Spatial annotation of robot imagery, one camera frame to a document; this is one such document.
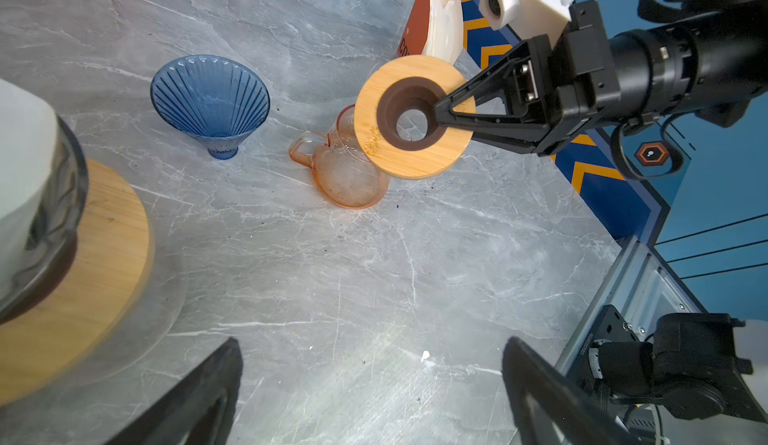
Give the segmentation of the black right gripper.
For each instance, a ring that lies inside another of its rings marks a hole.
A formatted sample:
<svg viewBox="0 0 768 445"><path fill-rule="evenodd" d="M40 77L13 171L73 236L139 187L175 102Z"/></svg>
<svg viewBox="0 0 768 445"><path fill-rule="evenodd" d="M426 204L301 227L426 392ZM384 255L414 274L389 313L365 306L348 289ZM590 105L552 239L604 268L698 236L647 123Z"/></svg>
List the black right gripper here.
<svg viewBox="0 0 768 445"><path fill-rule="evenodd" d="M434 106L437 121L519 154L551 155L597 126L621 100L618 73L596 0L570 7L556 45L545 35L515 45ZM499 98L503 114L460 112Z"/></svg>

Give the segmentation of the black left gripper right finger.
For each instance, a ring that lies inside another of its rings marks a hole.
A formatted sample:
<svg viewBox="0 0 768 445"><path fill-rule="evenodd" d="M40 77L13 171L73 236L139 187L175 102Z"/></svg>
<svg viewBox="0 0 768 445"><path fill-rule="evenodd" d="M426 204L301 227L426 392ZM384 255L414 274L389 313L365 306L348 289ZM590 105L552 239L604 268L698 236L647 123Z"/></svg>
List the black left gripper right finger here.
<svg viewBox="0 0 768 445"><path fill-rule="evenodd" d="M521 338L508 340L501 372L521 443L639 442Z"/></svg>

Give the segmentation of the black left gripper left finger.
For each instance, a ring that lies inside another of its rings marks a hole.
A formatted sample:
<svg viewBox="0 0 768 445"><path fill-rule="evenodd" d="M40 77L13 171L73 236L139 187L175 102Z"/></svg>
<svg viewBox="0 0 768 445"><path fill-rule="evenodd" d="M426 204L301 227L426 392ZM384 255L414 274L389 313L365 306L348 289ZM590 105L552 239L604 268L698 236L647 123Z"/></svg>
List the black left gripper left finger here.
<svg viewBox="0 0 768 445"><path fill-rule="evenodd" d="M225 444L243 372L238 341L230 337L110 444Z"/></svg>

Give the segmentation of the wooden dripper ring stand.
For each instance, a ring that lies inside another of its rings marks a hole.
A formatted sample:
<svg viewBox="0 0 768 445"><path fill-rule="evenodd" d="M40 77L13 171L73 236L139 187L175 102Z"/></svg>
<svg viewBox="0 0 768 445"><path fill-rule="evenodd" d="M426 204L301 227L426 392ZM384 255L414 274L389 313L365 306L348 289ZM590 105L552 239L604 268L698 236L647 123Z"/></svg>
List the wooden dripper ring stand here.
<svg viewBox="0 0 768 445"><path fill-rule="evenodd" d="M48 385L103 342L143 292L154 261L153 230L131 185L87 162L89 190L74 261L58 286L1 326L1 402Z"/></svg>

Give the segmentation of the blue glass ribbed dripper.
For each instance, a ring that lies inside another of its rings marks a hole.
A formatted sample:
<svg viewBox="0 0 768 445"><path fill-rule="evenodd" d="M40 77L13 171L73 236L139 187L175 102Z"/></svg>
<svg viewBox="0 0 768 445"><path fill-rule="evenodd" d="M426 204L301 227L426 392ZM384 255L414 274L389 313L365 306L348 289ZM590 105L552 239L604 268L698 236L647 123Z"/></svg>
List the blue glass ribbed dripper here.
<svg viewBox="0 0 768 445"><path fill-rule="evenodd" d="M267 119L271 97L248 67L217 55L190 55L161 67L150 85L160 117L202 144L219 160L234 157L240 144Z"/></svg>

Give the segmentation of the white paper coffee filter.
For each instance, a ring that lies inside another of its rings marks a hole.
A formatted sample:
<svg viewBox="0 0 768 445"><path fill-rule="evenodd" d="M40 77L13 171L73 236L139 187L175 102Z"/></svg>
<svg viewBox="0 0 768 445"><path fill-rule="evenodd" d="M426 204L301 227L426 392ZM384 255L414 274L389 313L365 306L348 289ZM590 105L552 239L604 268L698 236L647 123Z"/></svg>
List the white paper coffee filter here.
<svg viewBox="0 0 768 445"><path fill-rule="evenodd" d="M1 82L1 293L12 286L52 172L56 112L42 98Z"/></svg>

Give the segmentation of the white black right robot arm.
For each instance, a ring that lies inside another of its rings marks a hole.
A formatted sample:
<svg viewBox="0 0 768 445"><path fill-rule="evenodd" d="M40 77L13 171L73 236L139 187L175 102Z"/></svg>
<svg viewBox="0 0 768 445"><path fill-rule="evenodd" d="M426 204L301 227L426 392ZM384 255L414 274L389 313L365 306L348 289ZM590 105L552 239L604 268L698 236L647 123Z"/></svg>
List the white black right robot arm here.
<svg viewBox="0 0 768 445"><path fill-rule="evenodd" d="M609 36L593 0L479 0L518 43L438 101L440 125L520 154L552 156L612 128L612 160L641 172L622 140L694 114L727 128L767 90L767 0L638 0L650 29Z"/></svg>

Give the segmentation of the orange coffee filter box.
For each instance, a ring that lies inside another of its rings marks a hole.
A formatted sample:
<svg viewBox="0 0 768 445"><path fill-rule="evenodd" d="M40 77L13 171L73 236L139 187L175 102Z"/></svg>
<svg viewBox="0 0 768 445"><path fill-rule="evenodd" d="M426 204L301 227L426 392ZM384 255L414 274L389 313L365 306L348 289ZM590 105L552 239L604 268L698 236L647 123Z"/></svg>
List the orange coffee filter box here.
<svg viewBox="0 0 768 445"><path fill-rule="evenodd" d="M415 0L398 44L397 56L423 55L428 27L428 0Z"/></svg>

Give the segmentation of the orange glass pitcher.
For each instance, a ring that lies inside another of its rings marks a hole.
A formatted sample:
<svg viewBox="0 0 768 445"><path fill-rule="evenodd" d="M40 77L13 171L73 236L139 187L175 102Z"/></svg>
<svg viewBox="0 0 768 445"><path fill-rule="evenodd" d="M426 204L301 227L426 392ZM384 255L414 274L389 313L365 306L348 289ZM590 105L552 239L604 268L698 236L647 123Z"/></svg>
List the orange glass pitcher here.
<svg viewBox="0 0 768 445"><path fill-rule="evenodd" d="M336 205L365 209L386 194L390 176L362 151L354 131L355 106L343 109L327 134L303 132L289 148L290 158L312 171L322 194Z"/></svg>

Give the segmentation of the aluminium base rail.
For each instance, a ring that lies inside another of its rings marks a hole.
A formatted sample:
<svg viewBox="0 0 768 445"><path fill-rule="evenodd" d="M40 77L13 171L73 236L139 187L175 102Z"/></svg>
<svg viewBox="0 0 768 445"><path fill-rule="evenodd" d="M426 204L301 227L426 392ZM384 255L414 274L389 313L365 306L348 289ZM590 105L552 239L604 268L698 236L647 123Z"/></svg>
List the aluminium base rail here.
<svg viewBox="0 0 768 445"><path fill-rule="evenodd" d="M658 318L665 314L705 311L704 305L649 246L635 236L620 239L619 245L619 255L555 365L562 373L572 368L606 305L614 306L629 331L641 340L655 330Z"/></svg>

